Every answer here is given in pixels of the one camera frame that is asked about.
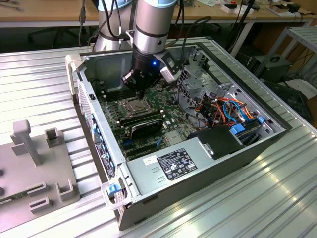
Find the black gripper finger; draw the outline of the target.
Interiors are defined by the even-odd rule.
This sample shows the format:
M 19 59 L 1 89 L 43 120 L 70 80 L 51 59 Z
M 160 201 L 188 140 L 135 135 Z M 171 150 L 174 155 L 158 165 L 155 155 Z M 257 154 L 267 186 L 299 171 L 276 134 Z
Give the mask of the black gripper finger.
M 148 88 L 153 87 L 161 79 L 161 74 L 147 74 L 141 83 L 140 99 L 143 99 Z
M 127 86 L 130 90 L 135 92 L 137 99 L 141 99 L 141 84 L 138 81 L 138 73 L 135 70 L 130 70 L 126 75 L 121 77 L 121 81 Z

